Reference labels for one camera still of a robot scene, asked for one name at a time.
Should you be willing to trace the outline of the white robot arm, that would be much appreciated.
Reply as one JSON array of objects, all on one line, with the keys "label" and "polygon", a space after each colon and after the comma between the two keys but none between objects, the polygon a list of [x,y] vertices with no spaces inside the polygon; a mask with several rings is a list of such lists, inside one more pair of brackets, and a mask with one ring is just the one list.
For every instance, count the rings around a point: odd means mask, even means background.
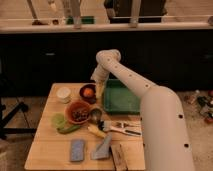
[{"label": "white robot arm", "polygon": [[195,171],[177,94],[125,67],[120,60],[121,54],[116,49],[99,51],[91,79],[104,83],[112,73],[140,99],[146,171]]}]

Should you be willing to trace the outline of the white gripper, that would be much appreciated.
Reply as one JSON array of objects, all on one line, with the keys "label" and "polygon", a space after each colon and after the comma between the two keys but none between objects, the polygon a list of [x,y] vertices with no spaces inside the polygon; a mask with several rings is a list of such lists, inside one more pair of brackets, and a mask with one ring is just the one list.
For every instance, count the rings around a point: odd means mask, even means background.
[{"label": "white gripper", "polygon": [[108,79],[109,72],[104,69],[101,65],[98,65],[94,72],[92,73],[91,79],[94,80],[96,84],[96,98],[101,98],[104,90],[104,82]]}]

